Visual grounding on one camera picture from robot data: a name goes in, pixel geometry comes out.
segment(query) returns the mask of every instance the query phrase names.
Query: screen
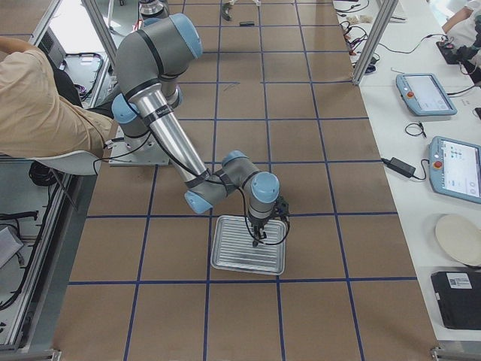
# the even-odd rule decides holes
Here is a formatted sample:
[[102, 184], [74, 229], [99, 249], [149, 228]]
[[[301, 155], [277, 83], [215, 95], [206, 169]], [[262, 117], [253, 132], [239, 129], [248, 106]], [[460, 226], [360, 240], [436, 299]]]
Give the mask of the screen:
[[453, 192], [479, 197], [479, 151], [475, 147], [443, 141], [444, 184]]
[[404, 78], [422, 110], [447, 111], [451, 109], [431, 76], [408, 76]]

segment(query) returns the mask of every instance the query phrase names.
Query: power adapter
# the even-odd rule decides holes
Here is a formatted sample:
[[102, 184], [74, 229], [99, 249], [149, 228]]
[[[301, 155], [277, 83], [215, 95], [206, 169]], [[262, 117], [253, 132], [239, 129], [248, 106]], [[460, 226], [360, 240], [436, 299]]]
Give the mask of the power adapter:
[[413, 166], [394, 157], [391, 158], [391, 160], [388, 160], [386, 158], [381, 158], [381, 160], [384, 164], [386, 164], [388, 168], [399, 174], [402, 174], [407, 178], [411, 178], [412, 176], [414, 176], [414, 172], [416, 171], [416, 168], [414, 168]]

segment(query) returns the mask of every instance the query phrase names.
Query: white table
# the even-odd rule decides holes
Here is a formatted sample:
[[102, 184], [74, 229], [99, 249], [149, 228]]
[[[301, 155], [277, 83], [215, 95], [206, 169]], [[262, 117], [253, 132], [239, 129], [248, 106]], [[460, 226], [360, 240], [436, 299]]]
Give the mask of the white table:
[[[443, 33], [423, 0], [400, 0], [407, 13], [406, 23], [388, 24], [381, 43], [393, 50], [411, 50], [428, 34]], [[336, 8], [347, 8], [346, 2], [334, 2]], [[371, 0], [367, 9], [359, 14], [375, 16], [378, 7]], [[359, 24], [367, 32], [371, 24]], [[352, 35], [359, 36], [360, 30]], [[481, 107], [481, 89], [472, 89], [452, 98], [458, 113], [451, 117], [415, 117], [412, 115], [395, 86], [396, 72], [434, 73], [448, 93], [459, 91], [473, 83], [463, 75], [457, 65], [447, 65], [440, 55], [433, 37], [422, 42], [411, 54], [391, 53], [377, 48], [381, 60], [373, 74], [362, 78], [360, 89], [371, 121], [380, 154], [384, 158], [399, 158], [416, 167], [422, 176], [420, 161], [428, 157], [428, 145], [435, 135], [481, 144], [481, 119], [473, 112]], [[412, 137], [404, 132], [408, 123], [422, 121], [427, 138]], [[444, 214], [459, 214], [481, 228], [481, 205], [434, 193], [428, 180], [415, 182], [386, 168], [386, 176], [398, 209], [414, 268], [419, 279], [425, 304], [440, 341], [481, 341], [481, 331], [452, 330], [443, 326], [437, 300], [431, 285], [431, 274], [462, 268], [463, 265], [443, 252], [436, 241], [434, 227]]]

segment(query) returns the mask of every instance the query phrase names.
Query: aluminum tray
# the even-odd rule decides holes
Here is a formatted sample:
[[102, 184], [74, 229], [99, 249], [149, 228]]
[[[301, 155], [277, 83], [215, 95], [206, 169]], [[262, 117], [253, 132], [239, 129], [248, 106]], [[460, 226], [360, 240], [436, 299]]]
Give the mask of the aluminum tray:
[[[285, 235], [286, 225], [280, 220], [270, 220], [264, 231], [268, 236], [265, 241], [276, 243]], [[285, 242], [277, 246], [259, 244], [253, 247], [244, 217], [220, 216], [217, 219], [210, 256], [214, 268], [280, 275], [284, 272], [285, 258]]]

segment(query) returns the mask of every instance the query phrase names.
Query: person's arm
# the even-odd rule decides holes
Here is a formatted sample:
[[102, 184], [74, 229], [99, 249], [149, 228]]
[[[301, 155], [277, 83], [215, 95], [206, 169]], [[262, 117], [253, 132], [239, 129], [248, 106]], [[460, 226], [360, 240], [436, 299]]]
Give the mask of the person's arm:
[[464, 6], [460, 11], [458, 11], [456, 14], [454, 14], [451, 19], [449, 19], [446, 24], [443, 25], [443, 31], [447, 34], [451, 28], [456, 25], [457, 23], [466, 20], [473, 11], [470, 8], [467, 8]]
[[12, 54], [15, 52], [23, 53], [24, 51], [31, 50], [31, 49], [38, 49], [38, 48], [20, 39], [7, 38], [5, 36], [0, 36], [0, 51], [4, 53], [7, 53], [7, 54]]

